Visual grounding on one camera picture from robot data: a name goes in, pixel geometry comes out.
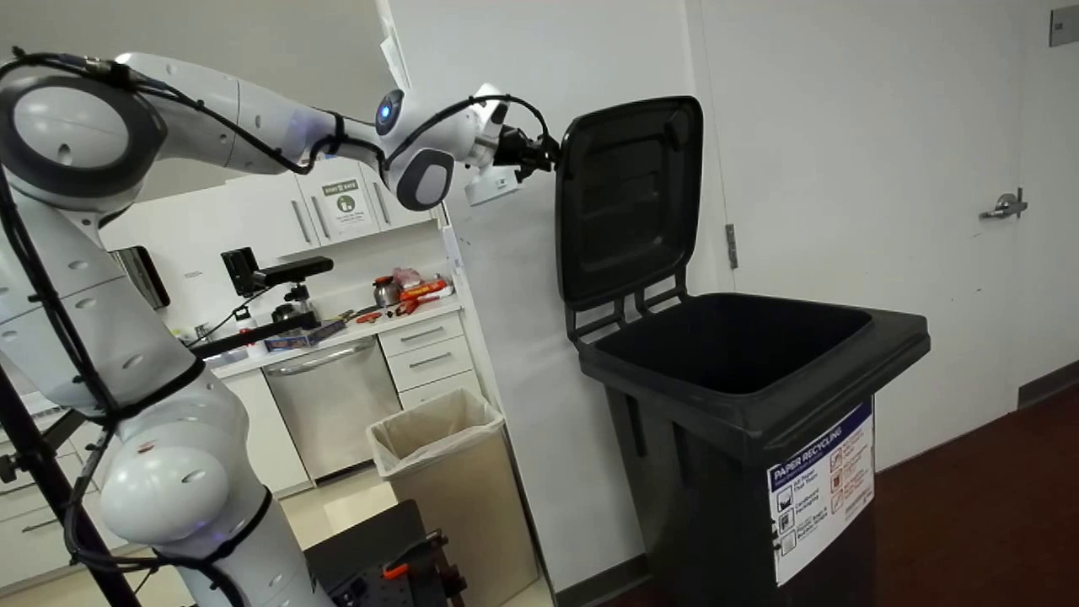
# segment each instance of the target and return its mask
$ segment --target black metal frame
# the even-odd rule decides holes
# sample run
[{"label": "black metal frame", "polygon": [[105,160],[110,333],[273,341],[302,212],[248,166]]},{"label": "black metal frame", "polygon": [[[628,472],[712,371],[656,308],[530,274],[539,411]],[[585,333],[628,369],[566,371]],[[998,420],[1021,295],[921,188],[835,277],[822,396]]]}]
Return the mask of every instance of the black metal frame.
[{"label": "black metal frame", "polygon": [[[65,416],[55,427],[39,436],[19,396],[0,371],[0,427],[5,432],[16,452],[16,469],[34,477],[45,501],[55,510],[57,518],[65,518],[65,510],[69,501],[69,483],[57,465],[57,445],[69,438],[69,432],[78,427],[78,419]],[[78,518],[78,544],[93,553],[109,553],[85,507],[78,507],[73,518]],[[131,594],[122,572],[90,570],[90,578],[110,607],[138,607],[138,597]]]}]

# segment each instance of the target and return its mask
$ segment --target sticker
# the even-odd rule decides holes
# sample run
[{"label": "sticker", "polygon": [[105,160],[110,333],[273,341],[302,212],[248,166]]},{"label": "sticker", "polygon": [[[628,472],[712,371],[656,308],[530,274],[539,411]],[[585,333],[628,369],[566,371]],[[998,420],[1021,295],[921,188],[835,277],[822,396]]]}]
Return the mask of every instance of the sticker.
[{"label": "sticker", "polygon": [[767,469],[776,582],[807,570],[874,501],[874,404]]}]

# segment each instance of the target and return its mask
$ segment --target counter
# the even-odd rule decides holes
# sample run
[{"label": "counter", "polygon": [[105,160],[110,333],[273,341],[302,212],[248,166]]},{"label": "counter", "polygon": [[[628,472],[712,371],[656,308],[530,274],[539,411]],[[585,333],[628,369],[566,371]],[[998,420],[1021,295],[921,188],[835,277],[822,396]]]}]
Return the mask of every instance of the counter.
[{"label": "counter", "polygon": [[347,323],[341,333],[331,333],[328,341],[319,341],[312,347],[292,347],[292,352],[270,352],[270,355],[244,356],[244,362],[213,369],[213,375],[223,377],[223,382],[227,377],[239,377],[239,375],[248,375],[248,371],[262,371],[270,364],[283,364],[283,362],[292,362],[292,356],[302,356],[302,355],[312,355],[312,352],[332,352],[332,347],[345,347],[345,344],[354,344],[354,341],[365,341],[365,336],[376,336],[385,332],[398,332],[398,327],[408,327],[408,323],[444,316],[444,313],[456,313],[456,311],[462,311],[462,305],[456,298],[435,299],[435,305],[418,308],[408,316],[376,316],[373,323]]}]

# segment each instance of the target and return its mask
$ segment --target black pole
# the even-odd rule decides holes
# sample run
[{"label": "black pole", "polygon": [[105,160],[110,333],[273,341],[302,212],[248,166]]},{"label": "black pole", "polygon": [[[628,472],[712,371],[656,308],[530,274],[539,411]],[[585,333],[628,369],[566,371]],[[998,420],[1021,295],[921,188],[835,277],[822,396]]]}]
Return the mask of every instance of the black pole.
[{"label": "black pole", "polygon": [[[19,469],[28,469],[45,495],[45,501],[55,510],[55,517],[65,522],[65,510],[69,501],[69,483],[65,469],[55,460],[55,447],[36,432],[34,419],[28,416],[19,396],[0,371],[0,427],[5,432]],[[78,544],[109,553],[105,541],[96,535],[90,517],[78,507]],[[138,607],[138,597],[131,594],[128,581],[122,572],[102,572],[90,570],[93,582],[109,597],[110,607]]]}]

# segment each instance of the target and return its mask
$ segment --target floor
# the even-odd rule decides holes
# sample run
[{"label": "floor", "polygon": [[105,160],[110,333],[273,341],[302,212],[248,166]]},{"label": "floor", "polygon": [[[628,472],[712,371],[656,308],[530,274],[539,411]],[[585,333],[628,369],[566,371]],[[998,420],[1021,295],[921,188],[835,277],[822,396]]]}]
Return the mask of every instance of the floor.
[{"label": "floor", "polygon": [[[1079,604],[1079,392],[876,483],[876,607]],[[645,582],[617,607],[662,607]]]},{"label": "floor", "polygon": [[[385,484],[373,469],[349,472],[309,491],[283,499],[283,514],[301,541],[301,545],[312,545],[373,514],[393,507],[392,484]],[[173,570],[156,572],[141,589],[141,604],[190,604],[184,586]],[[0,597],[0,607],[109,607],[96,594],[93,581],[85,570],[69,570],[39,586]],[[504,607],[553,607],[545,582],[531,582]]]}]

